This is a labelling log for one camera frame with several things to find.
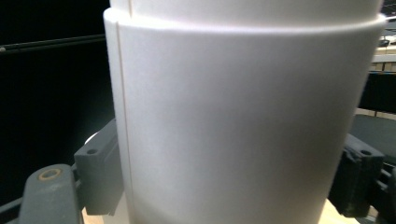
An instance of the round hole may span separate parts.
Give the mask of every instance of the round hole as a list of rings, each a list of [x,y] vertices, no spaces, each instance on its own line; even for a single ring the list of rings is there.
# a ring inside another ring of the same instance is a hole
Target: round hole
[[[39,180],[45,181],[45,180],[50,180],[53,178],[56,178],[58,175],[60,175],[62,172],[61,169],[50,169],[50,170],[46,170],[43,173],[41,173],[38,176]]]
[[[95,154],[96,152],[98,152],[98,149],[90,149],[87,151],[87,153],[90,155]]]
[[[366,151],[366,150],[361,150],[361,153],[366,155],[366,156],[370,156],[371,155],[371,152]]]

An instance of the black background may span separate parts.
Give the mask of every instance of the black background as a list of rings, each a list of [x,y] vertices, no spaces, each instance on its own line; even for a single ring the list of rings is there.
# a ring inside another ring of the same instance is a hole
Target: black background
[[[103,34],[103,0],[0,0],[0,46]],[[0,205],[114,118],[106,42],[0,54]]]

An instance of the white cylinder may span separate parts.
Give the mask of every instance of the white cylinder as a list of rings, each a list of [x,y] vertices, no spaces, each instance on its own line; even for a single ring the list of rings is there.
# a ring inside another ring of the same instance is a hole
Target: white cylinder
[[[293,2],[290,26],[105,13],[135,224],[318,222],[384,20]]]

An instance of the wooden surface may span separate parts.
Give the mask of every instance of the wooden surface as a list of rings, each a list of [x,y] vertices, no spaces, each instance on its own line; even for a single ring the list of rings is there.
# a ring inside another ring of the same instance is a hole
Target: wooden surface
[[[375,55],[396,54],[396,46],[389,46],[386,48],[377,48]],[[396,72],[396,62],[390,63],[372,63],[370,71],[387,71]]]
[[[85,210],[83,210],[82,214],[84,217],[85,224],[104,224],[104,221],[100,216],[87,216]],[[335,210],[335,208],[332,206],[332,204],[329,201],[326,201],[318,224],[359,224],[359,222],[356,221],[354,218],[346,218],[340,216],[338,212]]]

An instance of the dark wall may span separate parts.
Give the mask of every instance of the dark wall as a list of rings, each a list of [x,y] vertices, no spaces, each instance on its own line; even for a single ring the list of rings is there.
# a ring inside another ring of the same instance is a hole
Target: dark wall
[[[396,76],[371,73],[364,87],[359,108],[396,114]]]
[[[6,0],[0,47],[104,33],[107,1]],[[0,205],[114,118],[106,42],[0,54]]]
[[[388,29],[396,29],[396,21],[388,22],[386,28],[388,28]],[[396,35],[396,33],[392,32],[392,31],[384,30],[384,32],[382,32],[382,35]]]

